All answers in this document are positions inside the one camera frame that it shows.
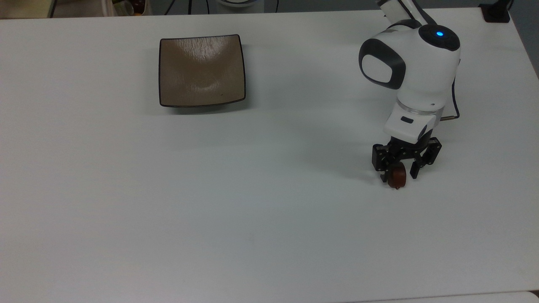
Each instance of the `small brown object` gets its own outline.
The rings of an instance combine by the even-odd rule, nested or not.
[[[161,39],[162,106],[208,106],[243,99],[245,68],[239,35]]]
[[[389,187],[399,189],[406,185],[406,168],[402,162],[392,165],[386,174]]]

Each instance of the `table surface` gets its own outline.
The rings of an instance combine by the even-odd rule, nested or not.
[[[381,11],[0,20],[0,297],[329,303],[539,288],[539,81],[513,23],[462,42],[462,117],[393,190]],[[239,34],[247,99],[163,108],[161,38]]]

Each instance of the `black cable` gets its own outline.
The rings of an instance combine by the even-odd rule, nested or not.
[[[168,12],[170,11],[170,9],[171,9],[172,6],[174,5],[174,1],[176,1],[176,0],[172,0],[172,2],[170,2],[169,8],[167,8],[167,11],[165,12],[165,15],[168,14]]]
[[[447,121],[460,118],[459,107],[457,106],[457,100],[455,98],[455,79],[453,79],[453,85],[451,85],[451,94],[453,95],[453,106],[455,107],[456,116],[445,116],[440,118],[440,121]]]

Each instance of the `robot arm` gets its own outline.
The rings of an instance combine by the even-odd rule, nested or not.
[[[393,24],[363,43],[359,61],[371,82],[398,90],[384,126],[391,140],[386,146],[373,146],[372,163],[384,182],[399,188],[405,183],[405,172],[404,183],[393,179],[402,176],[402,159],[415,159],[410,173],[416,178],[419,168],[432,164],[441,148],[431,134],[451,100],[460,40],[452,30],[436,24],[415,0],[377,3]]]
[[[416,0],[376,0],[391,24],[401,20],[417,20],[421,25],[436,24]]]

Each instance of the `brown plate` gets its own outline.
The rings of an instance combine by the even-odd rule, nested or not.
[[[245,99],[239,35],[161,39],[159,103],[193,107]]]

